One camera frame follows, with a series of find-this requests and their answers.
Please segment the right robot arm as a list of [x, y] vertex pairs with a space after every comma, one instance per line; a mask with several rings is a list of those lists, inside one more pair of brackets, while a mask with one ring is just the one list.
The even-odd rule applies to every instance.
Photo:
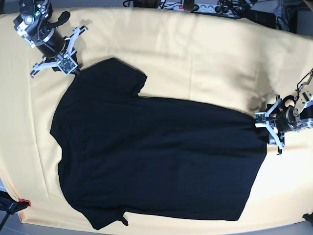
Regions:
[[57, 28], [65, 24], [70, 13], [64, 11], [58, 20], [51, 23], [53, 9], [49, 0], [20, 0], [20, 14], [14, 19], [14, 29], [32, 48], [42, 54], [42, 62], [32, 67], [30, 76], [34, 76], [48, 68], [60, 71], [64, 75], [80, 73], [74, 43], [78, 37], [88, 30], [86, 26], [76, 27], [69, 37], [62, 36]]

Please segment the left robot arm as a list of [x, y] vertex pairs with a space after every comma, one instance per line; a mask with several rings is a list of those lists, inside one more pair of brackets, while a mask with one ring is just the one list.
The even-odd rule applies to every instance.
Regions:
[[287, 132], [299, 132], [313, 127], [313, 71], [310, 70], [296, 85], [296, 94], [285, 98], [276, 96], [268, 105], [265, 121], [269, 131], [268, 143], [276, 145], [282, 154]]

